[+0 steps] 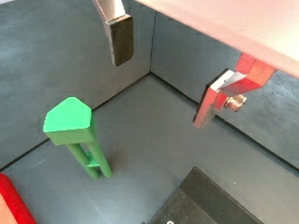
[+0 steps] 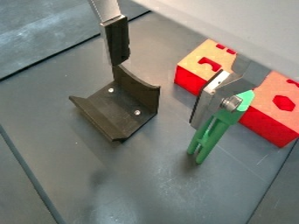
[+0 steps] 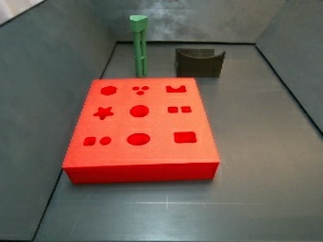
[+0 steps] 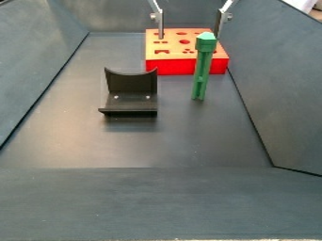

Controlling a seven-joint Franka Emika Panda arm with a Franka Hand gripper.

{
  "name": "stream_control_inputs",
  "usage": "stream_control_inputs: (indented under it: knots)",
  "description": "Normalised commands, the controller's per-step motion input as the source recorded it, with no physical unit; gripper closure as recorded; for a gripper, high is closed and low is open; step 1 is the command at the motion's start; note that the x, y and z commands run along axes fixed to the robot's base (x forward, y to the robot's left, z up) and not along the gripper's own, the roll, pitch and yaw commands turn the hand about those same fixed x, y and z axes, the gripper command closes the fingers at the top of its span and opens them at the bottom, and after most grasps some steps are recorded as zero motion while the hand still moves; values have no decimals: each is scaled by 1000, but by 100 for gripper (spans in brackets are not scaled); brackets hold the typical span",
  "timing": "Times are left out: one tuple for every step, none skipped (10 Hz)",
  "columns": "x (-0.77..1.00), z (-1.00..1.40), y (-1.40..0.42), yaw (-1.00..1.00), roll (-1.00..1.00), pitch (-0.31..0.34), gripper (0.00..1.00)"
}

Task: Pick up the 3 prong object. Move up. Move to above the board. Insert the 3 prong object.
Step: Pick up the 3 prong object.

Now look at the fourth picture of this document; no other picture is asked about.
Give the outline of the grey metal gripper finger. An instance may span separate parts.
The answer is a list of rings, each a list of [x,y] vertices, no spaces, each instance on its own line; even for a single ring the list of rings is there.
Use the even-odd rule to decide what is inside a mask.
[[[215,37],[220,37],[220,32],[223,29],[223,24],[227,21],[227,19],[231,17],[231,13],[228,10],[232,8],[234,0],[226,0],[224,5],[218,9],[216,13],[216,21],[215,21],[215,27],[214,27],[214,34]]]
[[[147,0],[152,12],[150,13],[150,18],[158,23],[159,27],[159,39],[163,39],[163,10],[159,6],[156,0]]]

